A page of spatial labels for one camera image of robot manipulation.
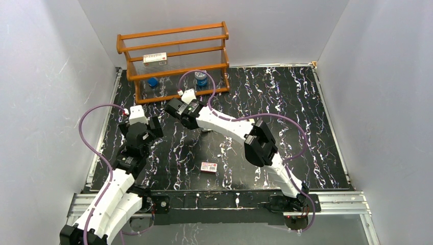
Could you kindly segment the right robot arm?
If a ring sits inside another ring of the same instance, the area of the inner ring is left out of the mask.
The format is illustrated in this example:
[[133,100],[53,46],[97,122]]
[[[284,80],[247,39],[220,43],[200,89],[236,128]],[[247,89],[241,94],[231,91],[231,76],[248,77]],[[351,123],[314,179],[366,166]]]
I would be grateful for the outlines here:
[[165,112],[190,130],[210,129],[239,142],[244,147],[246,160],[266,170],[278,184],[283,195],[288,197],[287,203],[292,210],[301,211],[307,206],[305,186],[283,163],[276,140],[263,120],[259,119],[252,123],[247,121],[251,116],[245,119],[233,118],[210,109],[197,99],[193,99],[190,103],[176,98],[171,99],[165,106]]

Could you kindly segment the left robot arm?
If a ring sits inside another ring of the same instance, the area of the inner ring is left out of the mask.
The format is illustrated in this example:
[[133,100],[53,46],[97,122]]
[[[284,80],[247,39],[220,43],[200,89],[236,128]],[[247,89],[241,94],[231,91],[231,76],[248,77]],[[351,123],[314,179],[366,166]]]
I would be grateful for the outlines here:
[[154,141],[163,137],[159,118],[129,118],[119,124],[125,137],[111,163],[112,173],[102,189],[72,224],[60,231],[61,244],[111,244],[131,218],[152,208],[150,191],[135,184]]

